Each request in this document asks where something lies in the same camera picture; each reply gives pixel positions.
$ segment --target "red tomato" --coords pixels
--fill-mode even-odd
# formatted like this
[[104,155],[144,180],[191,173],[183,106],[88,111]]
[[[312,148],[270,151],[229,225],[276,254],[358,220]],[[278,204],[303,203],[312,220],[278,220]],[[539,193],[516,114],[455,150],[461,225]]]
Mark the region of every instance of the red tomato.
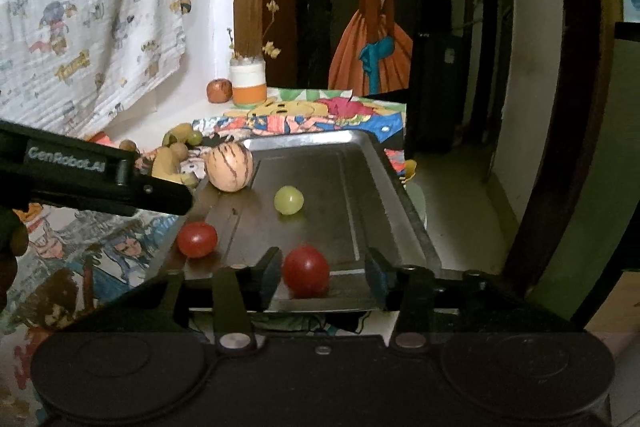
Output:
[[177,237],[178,250],[190,259],[212,253],[218,245],[218,232],[204,221],[184,225]]
[[329,263],[314,247],[298,247],[285,257],[282,278],[295,298],[322,297],[329,288]]

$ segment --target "orange striped jar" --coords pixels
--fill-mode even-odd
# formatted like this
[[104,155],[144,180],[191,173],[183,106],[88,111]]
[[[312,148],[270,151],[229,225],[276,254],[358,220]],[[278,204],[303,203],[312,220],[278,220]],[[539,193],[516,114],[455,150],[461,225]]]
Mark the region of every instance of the orange striped jar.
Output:
[[255,105],[267,99],[267,80],[264,60],[256,58],[249,64],[231,61],[229,80],[233,92],[234,104]]

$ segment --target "metal tray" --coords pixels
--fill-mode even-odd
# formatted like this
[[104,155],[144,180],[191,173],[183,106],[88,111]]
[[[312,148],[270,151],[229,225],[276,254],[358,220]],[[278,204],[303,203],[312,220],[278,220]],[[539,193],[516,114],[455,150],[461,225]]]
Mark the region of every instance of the metal tray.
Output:
[[[183,269],[187,279],[206,278],[220,266],[253,266],[270,247],[286,255],[308,244],[330,264],[326,297],[292,299],[281,282],[270,311],[326,312],[376,308],[364,275],[369,247],[396,266],[424,266],[440,275],[433,245],[374,135],[341,130],[252,138],[244,145],[254,154],[250,185],[228,194],[203,180],[193,208],[168,233],[147,277]],[[281,216],[273,207],[283,185],[297,187],[305,197],[293,216]],[[215,255],[187,261],[178,252],[175,237],[190,221],[216,228]]]

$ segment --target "cartoon print blanket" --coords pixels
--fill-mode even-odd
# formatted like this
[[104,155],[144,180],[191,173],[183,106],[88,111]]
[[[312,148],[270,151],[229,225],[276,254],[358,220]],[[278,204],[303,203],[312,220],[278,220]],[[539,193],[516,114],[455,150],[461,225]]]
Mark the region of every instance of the cartoon print blanket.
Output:
[[[267,101],[239,116],[232,111],[194,121],[204,142],[190,151],[182,171],[204,178],[204,155],[226,140],[344,128],[364,128],[379,139],[402,133],[401,114],[378,103],[340,96],[290,102]],[[402,151],[386,150],[386,154],[402,175]],[[148,170],[153,157],[153,152],[143,155],[139,168]],[[53,331],[142,283],[145,269],[177,217],[147,211],[120,217],[36,204],[20,217],[30,230],[30,248],[18,261],[17,280],[8,294],[7,309],[0,314],[0,425],[31,427],[44,418],[30,379],[30,361],[38,345]],[[322,314],[255,314],[253,320],[257,330],[377,333],[388,338],[395,318],[396,314],[368,312],[344,315],[339,322]],[[204,342],[212,335],[207,323],[204,316],[194,314],[190,324]]]
[[102,131],[178,69],[189,0],[0,0],[0,118]]

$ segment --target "green grape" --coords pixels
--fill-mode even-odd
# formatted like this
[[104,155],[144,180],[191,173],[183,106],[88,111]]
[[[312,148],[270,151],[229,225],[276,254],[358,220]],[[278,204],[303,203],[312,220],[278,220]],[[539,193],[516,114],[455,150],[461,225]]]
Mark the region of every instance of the green grape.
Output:
[[291,185],[285,185],[276,192],[273,198],[273,206],[283,216],[292,216],[302,208],[305,203],[305,197],[297,188]]
[[191,147],[197,147],[202,143],[202,133],[200,131],[193,131],[187,137],[187,143],[191,145]]

